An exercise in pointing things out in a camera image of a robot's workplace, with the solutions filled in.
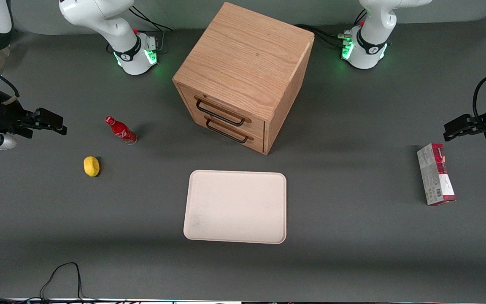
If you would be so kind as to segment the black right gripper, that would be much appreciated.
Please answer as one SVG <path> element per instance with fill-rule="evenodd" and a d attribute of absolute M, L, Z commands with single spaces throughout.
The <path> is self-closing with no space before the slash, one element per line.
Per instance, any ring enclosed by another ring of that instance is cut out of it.
<path fill-rule="evenodd" d="M 63 117 L 44 108 L 37 108 L 35 120 L 31 111 L 25 110 L 16 96 L 0 96 L 0 133 L 31 138 L 33 129 L 50 130 L 65 136 L 68 129 Z"/>

